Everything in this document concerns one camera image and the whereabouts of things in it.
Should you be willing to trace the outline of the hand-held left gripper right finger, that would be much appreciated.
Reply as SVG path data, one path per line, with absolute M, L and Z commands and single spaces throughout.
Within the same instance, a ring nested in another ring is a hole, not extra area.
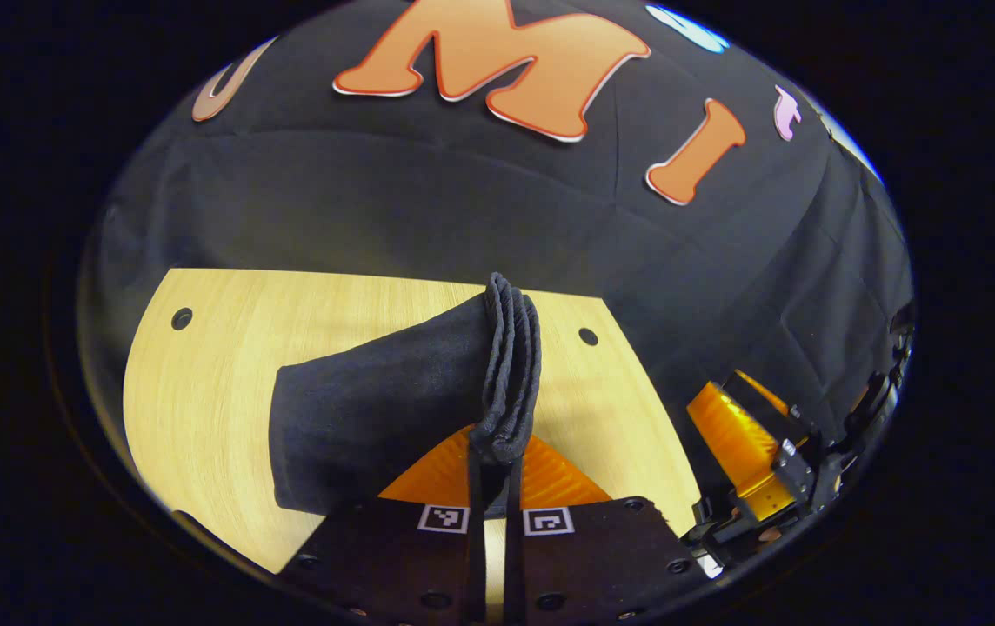
M 506 625 L 645 625 L 704 594 L 704 567 L 652 500 L 612 498 L 540 437 L 510 488 Z

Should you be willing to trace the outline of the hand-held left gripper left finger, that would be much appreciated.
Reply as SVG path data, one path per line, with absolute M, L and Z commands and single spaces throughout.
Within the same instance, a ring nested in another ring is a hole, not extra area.
M 339 504 L 278 577 L 361 625 L 480 625 L 484 560 L 480 463 L 461 429 L 381 495 Z

